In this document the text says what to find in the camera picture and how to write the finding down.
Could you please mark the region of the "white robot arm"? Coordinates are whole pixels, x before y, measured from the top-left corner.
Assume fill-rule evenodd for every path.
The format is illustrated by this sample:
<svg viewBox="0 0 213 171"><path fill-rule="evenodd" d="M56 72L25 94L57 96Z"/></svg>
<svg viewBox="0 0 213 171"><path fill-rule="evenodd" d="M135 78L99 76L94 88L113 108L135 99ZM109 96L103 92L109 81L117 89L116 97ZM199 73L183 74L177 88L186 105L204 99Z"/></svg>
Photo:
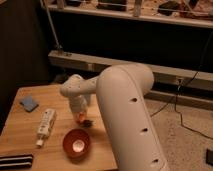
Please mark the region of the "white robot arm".
<svg viewBox="0 0 213 171"><path fill-rule="evenodd" d="M85 80L74 74L60 87L72 114L86 112L85 96L94 93L119 171L170 171L144 96L154 76L140 63L114 65Z"/></svg>

